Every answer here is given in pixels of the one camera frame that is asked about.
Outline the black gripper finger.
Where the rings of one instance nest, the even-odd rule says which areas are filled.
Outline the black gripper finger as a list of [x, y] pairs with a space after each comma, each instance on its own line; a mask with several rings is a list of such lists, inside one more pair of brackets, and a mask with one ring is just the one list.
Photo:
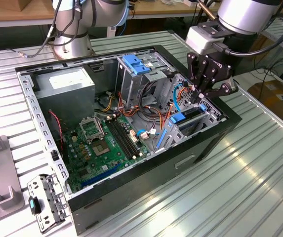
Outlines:
[[227, 96], [238, 91], [238, 87], [235, 83], [230, 84], [229, 82], [222, 83], [219, 88], [209, 88], [201, 94], [206, 98], [219, 98]]
[[196, 53], [190, 52], [187, 54], [187, 63], [189, 79], [193, 88], [191, 102], [196, 103], [199, 101], [198, 97], [202, 91], [201, 86], [204, 80], [203, 76], [206, 71], [207, 61], [206, 58], [200, 58]]

